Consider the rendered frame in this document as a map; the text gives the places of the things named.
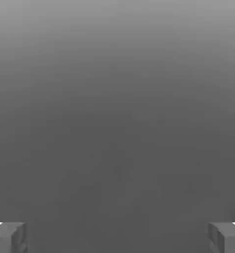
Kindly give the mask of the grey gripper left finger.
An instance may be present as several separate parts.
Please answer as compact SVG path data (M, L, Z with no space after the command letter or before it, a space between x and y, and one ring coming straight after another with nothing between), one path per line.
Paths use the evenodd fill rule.
M28 253L25 222L0 221L0 253Z

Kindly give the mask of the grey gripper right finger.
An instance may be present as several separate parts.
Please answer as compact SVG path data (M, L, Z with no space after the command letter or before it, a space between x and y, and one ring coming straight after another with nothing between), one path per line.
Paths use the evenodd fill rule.
M235 222L210 222L207 233L211 253L235 253Z

